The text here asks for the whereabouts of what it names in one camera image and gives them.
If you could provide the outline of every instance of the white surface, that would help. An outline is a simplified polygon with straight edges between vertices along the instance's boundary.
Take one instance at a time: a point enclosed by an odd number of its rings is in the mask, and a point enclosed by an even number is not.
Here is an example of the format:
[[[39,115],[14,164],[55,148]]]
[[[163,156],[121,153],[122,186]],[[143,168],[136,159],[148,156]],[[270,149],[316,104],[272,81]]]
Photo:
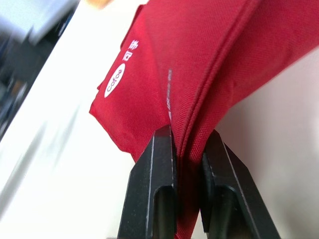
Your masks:
[[[0,30],[36,44],[78,0],[0,0]]]
[[[283,239],[319,238],[319,48],[236,105],[217,129]]]
[[[88,111],[141,2],[115,0],[102,11],[80,3],[0,143],[0,238],[117,235],[133,160]],[[319,238],[318,55],[234,107],[219,125],[283,238]],[[200,223],[193,238],[205,238]]]

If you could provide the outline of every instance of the red fabric bag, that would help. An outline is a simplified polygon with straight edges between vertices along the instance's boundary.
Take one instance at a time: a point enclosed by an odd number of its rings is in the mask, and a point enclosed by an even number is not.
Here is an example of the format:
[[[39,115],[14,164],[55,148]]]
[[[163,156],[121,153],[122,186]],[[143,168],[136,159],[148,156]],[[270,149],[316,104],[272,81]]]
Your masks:
[[[138,8],[90,113],[138,160],[171,124],[181,210],[176,238],[198,215],[199,165],[221,118],[319,44],[319,0],[150,0]]]

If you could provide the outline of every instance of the white logo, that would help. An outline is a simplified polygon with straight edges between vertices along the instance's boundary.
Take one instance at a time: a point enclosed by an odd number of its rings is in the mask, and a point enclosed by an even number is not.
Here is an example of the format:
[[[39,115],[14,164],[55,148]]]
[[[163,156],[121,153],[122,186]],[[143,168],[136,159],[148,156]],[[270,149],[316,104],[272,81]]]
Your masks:
[[[121,78],[123,77],[125,70],[125,63],[121,64],[116,71],[114,72],[113,76],[110,78],[108,85],[106,86],[104,97],[106,98],[118,85]]]

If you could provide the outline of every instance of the blurred background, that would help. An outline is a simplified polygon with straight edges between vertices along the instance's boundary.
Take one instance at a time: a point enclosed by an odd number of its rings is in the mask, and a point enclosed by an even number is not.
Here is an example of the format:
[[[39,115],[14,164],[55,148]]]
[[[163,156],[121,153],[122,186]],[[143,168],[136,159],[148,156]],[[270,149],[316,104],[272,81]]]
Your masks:
[[[116,237],[133,160],[88,111],[145,2],[0,0],[0,238]],[[284,239],[319,238],[318,79],[317,48],[217,127]]]

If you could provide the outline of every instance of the black clamp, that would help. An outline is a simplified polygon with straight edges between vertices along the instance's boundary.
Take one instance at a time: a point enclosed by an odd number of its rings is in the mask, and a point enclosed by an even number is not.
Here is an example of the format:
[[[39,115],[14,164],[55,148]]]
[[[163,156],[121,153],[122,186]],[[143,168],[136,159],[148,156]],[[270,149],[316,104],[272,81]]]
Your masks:
[[[214,131],[202,161],[200,212],[208,239],[280,239],[247,169]],[[119,239],[173,239],[176,158],[170,126],[157,130],[131,170]]]

